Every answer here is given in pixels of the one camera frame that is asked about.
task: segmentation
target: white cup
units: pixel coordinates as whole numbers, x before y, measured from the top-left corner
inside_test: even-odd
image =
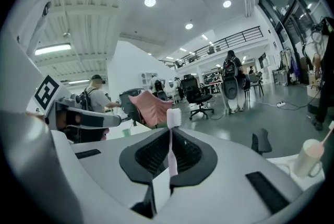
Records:
[[[316,139],[308,139],[304,142],[301,152],[293,165],[293,173],[299,178],[310,176],[315,177],[321,169],[323,164],[320,162],[323,156],[324,148]],[[318,164],[318,171],[314,173],[314,168]]]

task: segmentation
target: mug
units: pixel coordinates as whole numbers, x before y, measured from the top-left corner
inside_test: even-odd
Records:
[[[308,139],[304,142],[301,152],[293,165],[293,173],[299,178],[310,176],[315,177],[323,168],[323,164],[320,162],[324,153],[324,147],[320,145],[320,142],[316,139]],[[319,164],[318,171],[313,174],[313,169]]]
[[[127,128],[127,129],[122,130],[122,133],[123,133],[123,136],[124,136],[124,137],[129,137],[129,136],[131,136],[131,130],[130,130],[130,128]]]

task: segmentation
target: white pillar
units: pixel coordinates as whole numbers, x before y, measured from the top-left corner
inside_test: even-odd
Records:
[[[202,84],[204,84],[202,70],[200,69],[199,65],[197,66],[197,74],[198,74],[199,82],[202,83]]]

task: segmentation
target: power strip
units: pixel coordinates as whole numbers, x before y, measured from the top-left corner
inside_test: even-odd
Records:
[[[278,107],[278,108],[280,108],[280,107],[282,107],[282,106],[284,106],[285,105],[285,102],[279,102],[279,103],[277,103],[276,104],[276,106]]]

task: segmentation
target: white toothbrush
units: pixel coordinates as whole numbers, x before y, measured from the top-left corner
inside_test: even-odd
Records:
[[[177,163],[176,157],[173,153],[173,132],[172,128],[181,126],[181,110],[177,109],[168,109],[167,110],[167,126],[170,130],[169,133],[169,152],[168,152],[168,166],[169,166],[169,175],[170,177],[177,175]]]

